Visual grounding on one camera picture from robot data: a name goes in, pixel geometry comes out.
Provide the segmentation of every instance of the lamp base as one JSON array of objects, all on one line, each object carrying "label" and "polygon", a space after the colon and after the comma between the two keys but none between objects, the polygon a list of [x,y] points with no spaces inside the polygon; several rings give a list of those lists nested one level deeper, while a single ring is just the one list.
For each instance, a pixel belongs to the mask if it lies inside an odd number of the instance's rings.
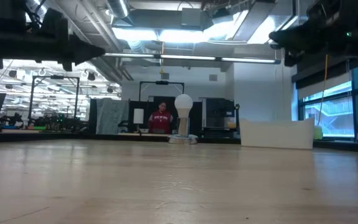
[{"label": "lamp base", "polygon": [[179,134],[174,134],[168,137],[168,143],[170,144],[197,144],[198,137],[195,135],[189,135],[187,137]]}]

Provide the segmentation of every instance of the glass window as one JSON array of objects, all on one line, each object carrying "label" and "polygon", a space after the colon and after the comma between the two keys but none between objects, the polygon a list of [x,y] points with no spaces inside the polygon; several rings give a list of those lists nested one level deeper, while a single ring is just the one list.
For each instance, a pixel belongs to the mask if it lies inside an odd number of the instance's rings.
[{"label": "glass window", "polygon": [[[321,103],[305,106],[305,119],[318,123]],[[351,97],[323,102],[320,126],[325,137],[354,137],[353,103]]]},{"label": "glass window", "polygon": [[[327,89],[324,92],[324,97],[332,96],[332,95],[335,95],[338,93],[344,93],[344,92],[351,91],[351,90],[352,90],[352,82],[351,81],[345,82],[343,84],[340,84],[340,85],[337,85],[337,86]],[[315,100],[315,99],[320,99],[322,96],[323,96],[323,92],[321,91],[319,93],[316,93],[311,96],[303,98],[303,101],[306,102],[306,101],[311,101],[311,100]]]}]

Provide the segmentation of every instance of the person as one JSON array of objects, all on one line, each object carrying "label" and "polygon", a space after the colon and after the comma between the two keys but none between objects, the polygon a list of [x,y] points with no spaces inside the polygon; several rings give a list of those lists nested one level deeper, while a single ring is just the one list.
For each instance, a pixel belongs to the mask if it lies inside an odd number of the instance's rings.
[{"label": "person", "polygon": [[158,110],[150,115],[149,132],[154,134],[170,134],[170,123],[172,121],[173,116],[167,111],[167,104],[161,102],[158,105]]}]

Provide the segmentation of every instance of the red shirt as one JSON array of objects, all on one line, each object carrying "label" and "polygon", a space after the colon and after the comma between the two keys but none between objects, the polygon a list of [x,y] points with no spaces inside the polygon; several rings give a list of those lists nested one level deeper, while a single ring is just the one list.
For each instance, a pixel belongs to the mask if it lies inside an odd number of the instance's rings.
[{"label": "red shirt", "polygon": [[170,123],[173,117],[169,112],[156,111],[149,118],[149,132],[156,134],[170,134]]}]

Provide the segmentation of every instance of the vent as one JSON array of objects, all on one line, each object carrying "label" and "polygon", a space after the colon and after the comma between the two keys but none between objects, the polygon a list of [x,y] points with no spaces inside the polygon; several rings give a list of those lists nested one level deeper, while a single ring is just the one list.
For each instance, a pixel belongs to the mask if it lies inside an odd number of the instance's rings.
[{"label": "vent", "polygon": [[169,73],[161,73],[161,79],[162,80],[169,80]]},{"label": "vent", "polygon": [[209,80],[211,82],[217,82],[218,81],[218,75],[209,75]]}]

